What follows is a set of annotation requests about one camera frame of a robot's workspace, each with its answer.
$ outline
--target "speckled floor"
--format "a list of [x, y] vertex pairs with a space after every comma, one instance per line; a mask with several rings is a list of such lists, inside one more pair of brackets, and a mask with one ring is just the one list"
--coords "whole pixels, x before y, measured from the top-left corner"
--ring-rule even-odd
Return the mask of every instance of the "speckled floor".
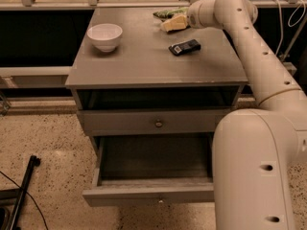
[[[15, 106], [0, 118], [0, 170], [21, 183], [30, 155], [41, 158], [29, 192], [49, 229], [215, 229], [213, 203], [91, 208], [82, 197], [91, 187], [96, 156], [72, 102], [36, 108]], [[289, 168], [297, 229], [307, 227], [307, 165]], [[0, 176], [0, 189], [14, 185]], [[45, 229], [27, 197], [18, 224]]]

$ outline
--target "cable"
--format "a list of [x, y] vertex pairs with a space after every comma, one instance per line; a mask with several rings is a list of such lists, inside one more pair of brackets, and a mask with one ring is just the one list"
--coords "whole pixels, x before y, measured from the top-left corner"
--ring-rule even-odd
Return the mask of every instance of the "cable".
[[282, 22], [282, 11], [281, 11], [281, 5], [279, 3], [279, 0], [273, 0], [278, 4], [278, 9], [279, 9], [279, 24], [280, 24], [280, 41], [277, 47], [277, 50], [275, 52], [275, 55], [277, 56], [281, 43], [284, 40], [284, 27], [283, 27], [283, 22]]
[[[4, 173], [1, 172], [1, 171], [0, 171], [0, 173], [1, 173], [4, 177], [6, 177], [9, 181], [11, 181], [13, 184], [15, 184], [18, 188], [20, 188], [21, 190], [24, 190], [24, 189], [21, 188], [16, 182], [14, 182], [12, 179], [10, 179], [6, 174], [4, 174]], [[34, 204], [35, 204], [37, 210], [39, 211], [39, 213], [40, 213], [40, 215], [41, 215], [41, 217], [42, 217], [42, 219], [43, 219], [43, 221], [44, 221], [45, 227], [46, 227], [46, 229], [48, 230], [49, 228], [48, 228], [48, 226], [47, 226], [46, 219], [45, 219], [44, 215], [42, 214], [40, 208], [38, 207], [38, 204], [36, 203], [35, 199], [34, 199], [34, 198], [32, 197], [32, 195], [30, 195], [27, 191], [26, 191], [26, 194], [27, 194], [27, 195], [31, 198], [31, 200], [34, 202]]]
[[[301, 4], [299, 4], [299, 6], [296, 8], [296, 10], [291, 14], [291, 16], [290, 16], [290, 18], [289, 18], [289, 20], [288, 20], [288, 26], [289, 27], [293, 27], [293, 26], [295, 26], [302, 18], [303, 18], [303, 16], [305, 15], [305, 13], [306, 13], [306, 4], [305, 4], [305, 2], [303, 1], [303, 0], [299, 0], [300, 2], [301, 2]], [[291, 22], [291, 20], [292, 20], [292, 17], [295, 15], [295, 13], [297, 12], [297, 10], [301, 7], [301, 5], [303, 5], [303, 7], [304, 7], [304, 11], [303, 11], [303, 13], [302, 13], [302, 15], [299, 17], [299, 19], [296, 21], [296, 23], [294, 23], [294, 24], [290, 24], [290, 22]]]

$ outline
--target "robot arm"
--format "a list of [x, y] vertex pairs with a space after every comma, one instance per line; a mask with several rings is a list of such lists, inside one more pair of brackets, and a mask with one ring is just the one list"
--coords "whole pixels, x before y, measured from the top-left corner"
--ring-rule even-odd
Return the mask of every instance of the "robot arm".
[[191, 27], [229, 33], [260, 107], [232, 112], [216, 129], [217, 229], [295, 229], [287, 166], [307, 161], [305, 94], [254, 29], [248, 0], [200, 0], [187, 16]]

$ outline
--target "drawer handle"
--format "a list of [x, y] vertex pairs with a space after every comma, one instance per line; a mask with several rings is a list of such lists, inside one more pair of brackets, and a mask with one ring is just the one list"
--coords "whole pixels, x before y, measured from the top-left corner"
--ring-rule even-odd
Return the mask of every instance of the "drawer handle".
[[161, 121], [161, 120], [155, 121], [155, 126], [156, 126], [156, 127], [163, 127], [162, 121]]

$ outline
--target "bowl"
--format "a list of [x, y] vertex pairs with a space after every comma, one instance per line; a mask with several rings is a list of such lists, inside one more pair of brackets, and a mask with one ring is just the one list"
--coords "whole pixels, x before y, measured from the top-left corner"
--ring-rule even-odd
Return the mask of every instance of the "bowl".
[[112, 52], [119, 45], [123, 29], [115, 24], [99, 24], [87, 30], [91, 43], [102, 52]]

